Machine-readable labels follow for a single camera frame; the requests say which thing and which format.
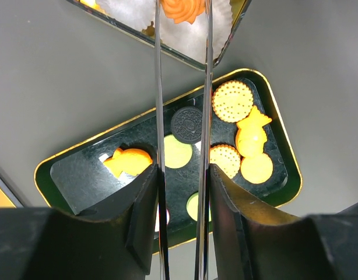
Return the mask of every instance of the food item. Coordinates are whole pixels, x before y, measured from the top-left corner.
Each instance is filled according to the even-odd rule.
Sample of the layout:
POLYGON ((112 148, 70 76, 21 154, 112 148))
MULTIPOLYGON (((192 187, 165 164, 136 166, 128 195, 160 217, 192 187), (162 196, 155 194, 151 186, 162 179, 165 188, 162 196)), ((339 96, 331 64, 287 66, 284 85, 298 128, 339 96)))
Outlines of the food item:
POLYGON ((171 119, 171 132, 180 142, 195 144, 201 141, 202 112, 194 106, 180 108, 171 119))
POLYGON ((222 84, 213 95, 214 113, 228 123, 245 118, 253 106, 253 94, 242 82, 231 80, 222 84))
POLYGON ((92 9, 95 9, 95 10, 98 10, 100 12, 102 12, 103 10, 101 9, 100 6, 98 6, 98 4, 96 4, 96 0, 80 0, 80 2, 82 4, 85 4, 86 6, 92 8, 92 9))
POLYGON ((107 15, 139 32, 155 18, 155 0, 96 0, 96 4, 107 15))
POLYGON ((273 164, 271 158, 262 153, 255 157, 245 157, 241 162, 240 170, 245 180, 253 184, 261 184, 271 177, 273 164))
MULTIPOLYGON (((198 216, 198 192, 192 194, 187 201, 187 212, 189 216, 197 222, 198 216)), ((209 222, 212 221, 212 214, 209 209, 209 222)))
POLYGON ((189 22, 193 24, 197 16, 205 11, 205 0, 162 0, 162 8, 174 23, 189 22))
POLYGON ((147 152, 140 149, 115 150, 112 157, 104 161, 104 165, 119 178, 122 171, 137 176, 153 163, 147 152))
POLYGON ((267 134, 263 126, 271 121, 271 118, 262 114, 256 106, 253 106, 249 116, 237 123, 239 130, 235 142, 241 156, 253 158, 263 153, 263 146, 267 142, 267 134))
POLYGON ((169 168, 181 168, 192 158, 192 146, 179 142, 174 135, 164 138, 165 165, 169 168))
POLYGON ((237 150, 228 145, 218 145, 210 149, 210 163, 215 163, 231 179, 240 168, 240 155, 237 150))
MULTIPOLYGON (((229 0, 213 0, 213 58, 219 57, 232 29, 232 11, 229 0)), ((205 63, 208 16, 197 16, 195 22, 175 24, 163 9, 160 13, 160 37, 162 42, 193 60, 205 63)))

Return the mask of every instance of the dark green tray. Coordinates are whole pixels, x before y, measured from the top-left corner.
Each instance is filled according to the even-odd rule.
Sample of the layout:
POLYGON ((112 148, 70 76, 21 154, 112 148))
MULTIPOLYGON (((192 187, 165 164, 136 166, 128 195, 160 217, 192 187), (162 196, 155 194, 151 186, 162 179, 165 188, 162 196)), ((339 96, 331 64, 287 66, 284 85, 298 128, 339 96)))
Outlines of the dark green tray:
MULTIPOLYGON (((271 117, 265 126, 268 141, 265 152, 271 157, 274 171, 263 184, 251 184, 241 173, 233 181, 263 201, 280 206, 296 197, 302 179, 292 147, 286 135, 278 107, 266 78, 257 71, 239 69, 214 80, 214 90, 223 82, 241 80, 253 92, 254 104, 271 117)), ((194 89, 164 106, 165 135, 171 134, 170 120, 176 110, 192 105, 202 109, 203 86, 194 89)), ((211 144, 235 146, 237 127, 221 121, 213 113, 211 144)), ((154 109, 98 134, 41 162, 35 171, 35 183, 49 205, 72 214, 88 208, 127 185, 133 177, 116 179, 99 159, 111 156, 119 146, 142 148, 156 158, 157 133, 154 109)), ((166 169, 169 246, 189 241, 196 236, 196 223, 187 214, 188 198, 198 191, 199 143, 193 145, 190 162, 180 169, 166 169)))

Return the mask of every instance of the tray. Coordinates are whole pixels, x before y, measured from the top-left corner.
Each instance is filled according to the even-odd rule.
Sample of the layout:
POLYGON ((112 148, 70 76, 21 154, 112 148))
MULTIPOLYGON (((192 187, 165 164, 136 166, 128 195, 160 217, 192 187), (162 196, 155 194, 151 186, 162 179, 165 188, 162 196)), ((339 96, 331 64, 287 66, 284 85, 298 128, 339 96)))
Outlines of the tray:
MULTIPOLYGON (((97 19, 102 20, 104 23, 116 28, 117 30, 129 35, 130 37, 144 43, 147 44, 151 47, 154 47, 155 45, 155 28, 153 27, 153 25, 151 25, 150 27, 148 27, 146 30, 142 30, 142 31, 137 31, 121 22, 118 21, 118 19, 114 19, 108 15, 106 15, 104 13, 104 11, 102 11, 101 9, 95 7, 92 8, 91 6, 87 6, 84 3, 90 2, 93 3, 94 1, 83 1, 84 3, 82 3, 80 0, 67 0, 68 2, 76 5, 77 7, 81 8, 82 10, 84 10, 86 13, 88 13, 89 15, 92 15, 94 17, 96 17, 97 19)), ((227 47, 229 46, 238 26, 240 25, 241 20, 243 19, 249 4, 250 4, 251 0, 230 0, 230 5, 231 5, 231 11, 232 11, 232 29, 231 29, 231 33, 228 37, 228 40, 225 42, 224 47, 222 49, 222 52, 220 53, 220 55, 215 58, 213 60, 213 67, 216 67, 219 62, 222 60, 227 47)), ((162 52, 193 67, 196 68, 198 70, 205 70, 205 64, 202 64, 178 51, 176 51, 173 48, 170 48, 168 46, 166 46, 165 44, 161 45, 161 49, 162 52)))
MULTIPOLYGON (((276 207, 281 206, 299 194, 302 178, 275 98, 266 78, 251 69, 239 69, 214 80, 214 90, 223 82, 233 79, 248 84, 254 95, 254 104, 273 119, 264 127, 268 134, 264 149, 274 163, 272 177, 263 184, 247 182, 240 171, 233 181, 263 201, 276 207)), ((188 105, 202 109, 202 99, 203 86, 200 86, 166 103, 165 135, 171 133, 170 120, 176 110, 188 105)), ((224 143, 235 146, 236 131, 235 124, 223 122, 213 113, 212 145, 224 143)), ((142 148, 155 159, 156 145, 156 117, 154 109, 151 109, 42 161, 36 168, 34 181, 48 205, 78 214, 134 179, 127 175, 116 179, 102 164, 103 159, 111 156, 119 146, 142 148)), ((186 166, 166 169, 170 247, 196 236, 196 222, 189 217, 186 205, 188 198, 198 191, 199 147, 199 143, 193 145, 193 156, 186 166)))

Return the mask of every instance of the oreo cookie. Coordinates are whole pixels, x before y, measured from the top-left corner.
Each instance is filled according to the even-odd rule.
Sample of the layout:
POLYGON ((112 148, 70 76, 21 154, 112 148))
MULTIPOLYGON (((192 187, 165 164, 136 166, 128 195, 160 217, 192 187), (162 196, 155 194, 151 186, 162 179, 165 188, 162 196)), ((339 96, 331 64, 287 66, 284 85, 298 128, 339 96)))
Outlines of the oreo cookie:
POLYGON ((194 106, 180 108, 171 119, 171 133, 182 143, 201 141, 201 129, 202 111, 194 106))

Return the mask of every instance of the cookie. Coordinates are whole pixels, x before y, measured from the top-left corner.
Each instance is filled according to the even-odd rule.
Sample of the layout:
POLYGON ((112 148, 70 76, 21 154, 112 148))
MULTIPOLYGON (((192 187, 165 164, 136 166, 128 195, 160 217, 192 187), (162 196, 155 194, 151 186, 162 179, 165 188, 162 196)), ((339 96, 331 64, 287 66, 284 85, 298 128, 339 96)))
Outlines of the cookie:
POLYGON ((169 168, 181 168, 192 158, 192 146, 178 141, 170 134, 164 138, 165 166, 169 168))
POLYGON ((215 163, 231 179, 240 169, 240 155, 238 151, 228 145, 218 145, 210 149, 210 163, 215 163))
POLYGON ((95 9, 95 10, 101 12, 101 13, 105 13, 105 11, 96 3, 95 0, 80 0, 80 2, 92 9, 95 9))
MULTIPOLYGON (((198 192, 192 194, 187 201, 187 212, 189 216, 197 222, 198 217, 198 192)), ((209 222, 212 221, 212 214, 209 209, 209 222)))
POLYGON ((137 176, 152 163, 152 158, 144 150, 122 150, 121 148, 117 148, 113 156, 104 161, 105 167, 116 178, 119 178, 123 171, 132 176, 137 176))
POLYGON ((253 106, 253 94, 242 82, 231 80, 222 84, 213 95, 214 113, 228 123, 241 121, 249 115, 253 106))
POLYGON ((256 157, 244 158, 240 170, 245 180, 252 184, 261 184, 271 177, 273 163, 267 154, 262 153, 256 157))
POLYGON ((256 106, 253 106, 249 116, 237 122, 239 130, 236 134, 235 143, 241 156, 253 158, 263 153, 263 147, 267 142, 267 134, 263 126, 271 121, 271 118, 262 114, 256 106))
POLYGON ((161 4, 165 15, 176 25, 181 22, 193 24, 197 16, 205 11, 204 0, 162 0, 161 4))
POLYGON ((182 143, 201 141, 201 129, 202 111, 194 106, 180 108, 171 119, 171 133, 182 143))

